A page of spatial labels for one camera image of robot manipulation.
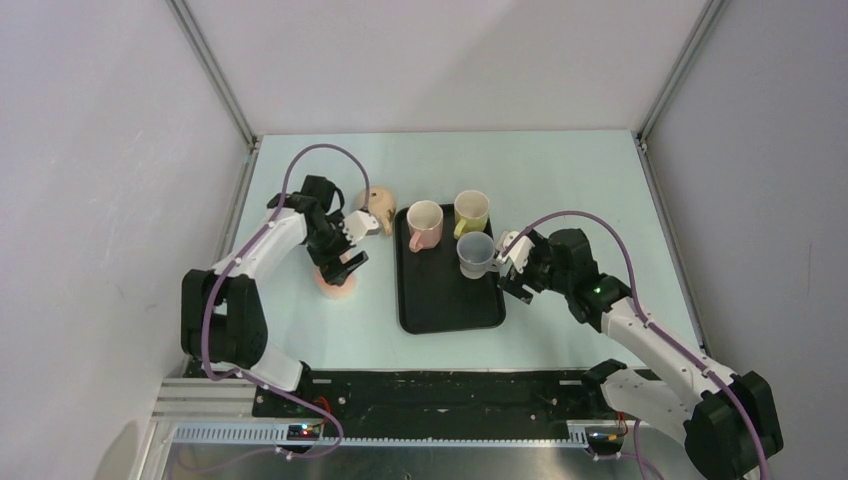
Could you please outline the orange translucent cup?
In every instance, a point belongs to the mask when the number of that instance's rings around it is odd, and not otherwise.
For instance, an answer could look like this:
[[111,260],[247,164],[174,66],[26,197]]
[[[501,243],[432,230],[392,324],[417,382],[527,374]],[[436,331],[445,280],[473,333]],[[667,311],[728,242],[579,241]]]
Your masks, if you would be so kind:
[[357,278],[353,273],[347,277],[341,286],[337,286],[327,283],[323,279],[321,271],[318,268],[315,268],[314,280],[319,291],[330,300],[341,300],[350,297],[357,287]]

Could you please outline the clear glass mug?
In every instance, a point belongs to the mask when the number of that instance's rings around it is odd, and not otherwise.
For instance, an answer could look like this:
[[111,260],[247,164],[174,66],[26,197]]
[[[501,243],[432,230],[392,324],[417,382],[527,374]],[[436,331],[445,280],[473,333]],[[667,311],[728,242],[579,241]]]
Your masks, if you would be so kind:
[[460,272],[467,279],[478,280],[500,270],[494,240],[484,232],[469,232],[461,236],[456,251]]

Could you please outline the yellow mug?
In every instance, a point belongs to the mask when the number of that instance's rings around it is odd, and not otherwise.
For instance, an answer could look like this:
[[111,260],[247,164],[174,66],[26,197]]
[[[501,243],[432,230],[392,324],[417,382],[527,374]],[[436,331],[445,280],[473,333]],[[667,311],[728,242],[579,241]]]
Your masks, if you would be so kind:
[[483,232],[489,221],[490,201],[482,192],[465,190],[454,200],[455,226],[453,237],[459,240],[471,232]]

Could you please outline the pink mug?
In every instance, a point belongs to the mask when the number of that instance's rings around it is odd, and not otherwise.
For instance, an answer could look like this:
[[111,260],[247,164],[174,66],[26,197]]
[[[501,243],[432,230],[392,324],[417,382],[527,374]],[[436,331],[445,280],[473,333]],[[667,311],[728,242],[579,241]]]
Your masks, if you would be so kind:
[[431,200],[421,200],[412,204],[406,215],[410,232],[408,248],[412,253],[435,248],[441,241],[443,231],[443,210]]

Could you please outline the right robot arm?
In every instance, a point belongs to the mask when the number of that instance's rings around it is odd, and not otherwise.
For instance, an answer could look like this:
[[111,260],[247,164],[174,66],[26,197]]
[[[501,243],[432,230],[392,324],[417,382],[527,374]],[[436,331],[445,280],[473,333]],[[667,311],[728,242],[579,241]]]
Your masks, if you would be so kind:
[[784,447],[770,385],[759,374],[744,375],[683,345],[660,322],[636,307],[632,290],[600,272],[585,233],[562,229],[548,237],[505,231],[496,259],[510,270],[500,288],[530,303],[534,294],[562,295],[581,324],[614,340],[655,374],[610,359],[587,371],[583,409],[604,418],[612,411],[647,422],[683,446],[707,479],[741,479]]

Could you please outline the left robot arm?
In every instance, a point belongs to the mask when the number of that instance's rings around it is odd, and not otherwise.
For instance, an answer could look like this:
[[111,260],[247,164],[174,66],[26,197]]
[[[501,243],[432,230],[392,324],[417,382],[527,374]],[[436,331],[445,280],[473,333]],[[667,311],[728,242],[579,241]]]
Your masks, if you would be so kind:
[[307,176],[299,191],[268,202],[260,228],[241,248],[207,270],[188,271],[181,284],[182,351],[279,388],[277,402],[292,416],[312,411],[316,390],[301,380],[307,365],[270,343],[259,285],[300,246],[330,286],[342,286],[367,261],[366,253],[349,252],[380,223],[364,207],[350,214],[332,207],[343,199],[330,180]]

